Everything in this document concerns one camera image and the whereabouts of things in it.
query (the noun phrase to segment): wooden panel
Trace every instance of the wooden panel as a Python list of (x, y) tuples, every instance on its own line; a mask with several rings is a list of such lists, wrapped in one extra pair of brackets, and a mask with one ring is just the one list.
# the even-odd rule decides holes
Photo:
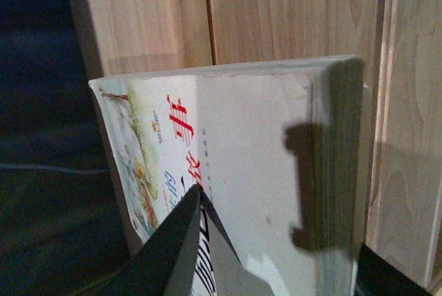
[(210, 0), (216, 63), (360, 55), (376, 89), (378, 0)]
[[(212, 64), (206, 0), (70, 0), (89, 79)], [(141, 244), (128, 220), (99, 117), (128, 245)]]
[(367, 243), (423, 286), (441, 223), (442, 0), (385, 0)]

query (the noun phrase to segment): dark background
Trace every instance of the dark background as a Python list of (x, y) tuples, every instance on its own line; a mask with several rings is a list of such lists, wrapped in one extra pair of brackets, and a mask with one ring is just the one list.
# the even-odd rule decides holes
[(0, 14), (0, 294), (72, 295), (128, 260), (73, 17), (68, 0)]

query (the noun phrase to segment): cable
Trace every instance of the cable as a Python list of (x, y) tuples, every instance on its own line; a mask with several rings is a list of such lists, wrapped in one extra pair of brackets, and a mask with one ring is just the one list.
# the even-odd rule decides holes
[(75, 170), (74, 168), (51, 166), (51, 165), (38, 165), (38, 164), (3, 164), (0, 163), (0, 170), (50, 170), (53, 172), (76, 174), (76, 175), (91, 175), (109, 173), (108, 168), (102, 168), (97, 170)]

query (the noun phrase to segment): red chinese characters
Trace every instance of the red chinese characters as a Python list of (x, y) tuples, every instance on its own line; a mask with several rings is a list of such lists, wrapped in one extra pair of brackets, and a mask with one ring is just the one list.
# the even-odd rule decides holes
[(186, 156), (186, 160), (189, 163), (189, 168), (187, 169), (187, 171), (192, 176), (192, 179), (195, 181), (195, 183), (202, 187), (200, 160), (195, 159), (190, 151), (189, 151), (188, 155)]
[(193, 127), (187, 122), (187, 109), (181, 104), (181, 99), (178, 99), (178, 104), (171, 101), (167, 95), (167, 101), (171, 108), (169, 118), (173, 122), (173, 130), (175, 138), (181, 137), (187, 146), (190, 146), (191, 140), (195, 134)]
[[(195, 131), (193, 126), (187, 121), (187, 109), (182, 105), (181, 99), (178, 99), (177, 103), (173, 103), (169, 95), (167, 95), (167, 101), (170, 107), (169, 119), (173, 122), (173, 131), (175, 138), (181, 137), (186, 146), (191, 145)], [(189, 172), (192, 180), (202, 187), (202, 176), (200, 170), (200, 160), (195, 158), (191, 151), (186, 156), (186, 160), (189, 163), (187, 171)]]

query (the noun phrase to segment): wooden wall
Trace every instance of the wooden wall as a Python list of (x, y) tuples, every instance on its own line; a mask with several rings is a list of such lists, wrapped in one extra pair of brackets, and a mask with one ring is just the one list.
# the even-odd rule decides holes
[(367, 244), (428, 286), (441, 223), (442, 0), (385, 0), (384, 19)]
[[(213, 62), (362, 56), (376, 129), (367, 243), (429, 286), (441, 220), (442, 0), (71, 3), (90, 78)], [(126, 211), (124, 202), (120, 207)]]

